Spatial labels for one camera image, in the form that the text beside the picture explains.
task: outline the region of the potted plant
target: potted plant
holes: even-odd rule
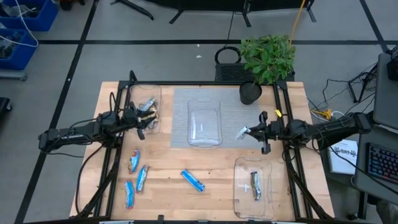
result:
[[[286,35],[267,35],[257,40],[242,40],[239,49],[241,57],[246,61],[244,69],[250,69],[254,78],[239,87],[241,101],[245,105],[254,103],[261,96],[261,84],[285,80],[293,73],[296,48],[289,44],[289,37]]]

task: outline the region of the yellow tag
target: yellow tag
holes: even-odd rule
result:
[[[280,113],[280,111],[279,110],[275,110],[275,113],[278,115],[278,117],[282,117],[282,114]]]

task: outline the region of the yellow cable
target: yellow cable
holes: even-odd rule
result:
[[[294,38],[294,32],[296,31],[296,27],[297,27],[297,23],[299,22],[301,11],[303,11],[304,3],[305,3],[305,0],[303,0],[303,2],[301,2],[300,10],[298,11],[296,21],[294,21],[292,35],[290,35],[290,45],[292,45],[292,40]]]

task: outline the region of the black plant pot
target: black plant pot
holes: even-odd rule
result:
[[[261,93],[261,86],[257,83],[253,85],[253,81],[246,81],[239,87],[239,95],[241,97],[241,102],[244,105],[254,103],[258,98],[260,98]]]

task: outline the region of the gray placemat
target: gray placemat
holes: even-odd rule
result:
[[[244,105],[239,100],[237,88],[178,88],[174,91],[171,147],[192,147],[188,144],[188,102],[212,100],[221,103],[221,131],[223,142],[219,147],[261,149],[262,143],[246,136],[241,142],[236,134],[244,126],[259,124],[259,105]]]

